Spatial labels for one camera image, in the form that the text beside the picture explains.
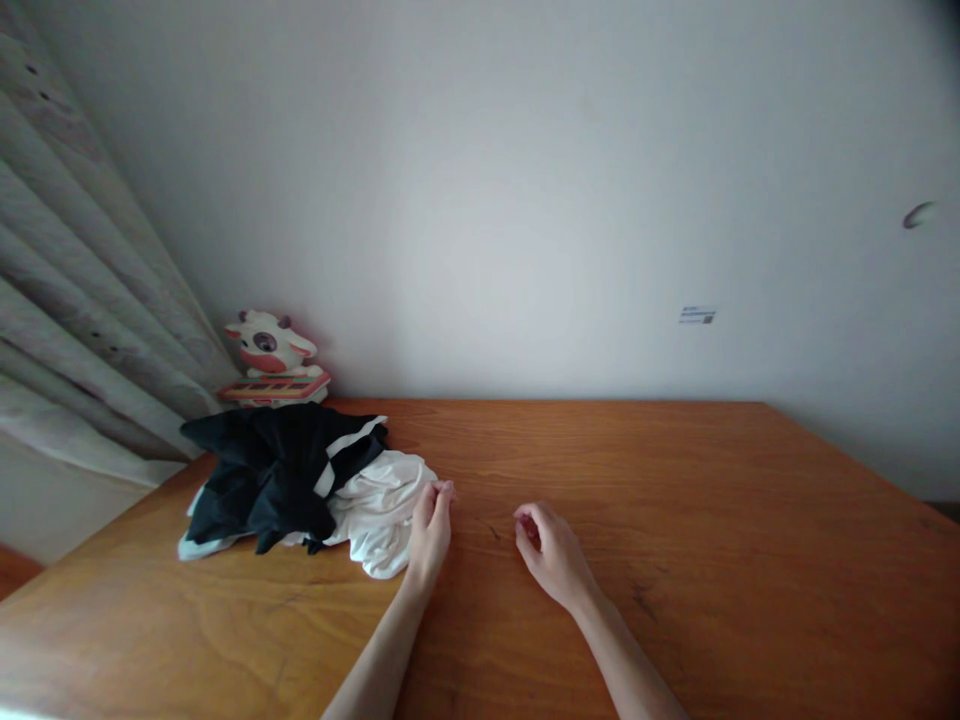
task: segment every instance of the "white wall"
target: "white wall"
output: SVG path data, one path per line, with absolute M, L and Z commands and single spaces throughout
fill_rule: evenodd
M 24 4 L 212 319 L 291 313 L 341 393 L 765 400 L 960 499 L 927 5 Z
M 0 545 L 44 565 L 149 492 L 40 455 L 5 433 L 0 433 L 0 468 Z

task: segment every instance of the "pink toy piano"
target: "pink toy piano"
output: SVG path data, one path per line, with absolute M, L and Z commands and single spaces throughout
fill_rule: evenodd
M 330 373 L 319 377 L 264 375 L 237 380 L 219 393 L 221 400 L 240 407 L 282 407 L 303 402 L 323 402 L 327 397 Z

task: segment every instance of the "cow ear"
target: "cow ear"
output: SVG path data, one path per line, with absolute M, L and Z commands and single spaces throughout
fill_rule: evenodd
M 313 357 L 317 354 L 317 346 L 305 338 L 297 338 L 296 342 L 291 342 L 290 349 L 303 357 Z

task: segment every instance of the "forearm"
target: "forearm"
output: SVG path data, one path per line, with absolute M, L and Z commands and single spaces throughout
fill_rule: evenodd
M 430 587 L 408 574 L 321 720 L 393 717 Z
M 688 720 L 683 707 L 602 593 L 573 609 L 620 720 Z

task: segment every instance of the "curtain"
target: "curtain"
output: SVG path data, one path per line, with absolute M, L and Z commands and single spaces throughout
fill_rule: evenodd
M 0 0 L 0 429 L 157 485 L 237 371 L 26 17 Z

